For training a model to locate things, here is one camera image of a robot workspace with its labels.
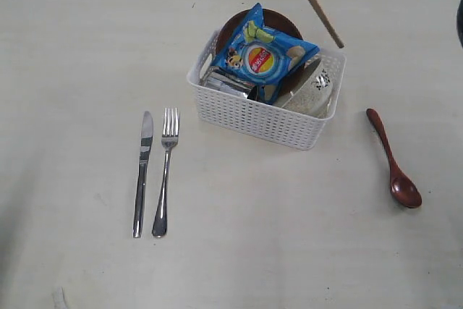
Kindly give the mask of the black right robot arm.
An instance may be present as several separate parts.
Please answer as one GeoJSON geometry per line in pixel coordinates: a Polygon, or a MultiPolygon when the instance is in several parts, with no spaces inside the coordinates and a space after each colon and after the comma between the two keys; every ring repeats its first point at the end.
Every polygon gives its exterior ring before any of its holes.
{"type": "Polygon", "coordinates": [[[463,46],[463,0],[460,0],[456,12],[456,31],[461,46],[463,46]]]}

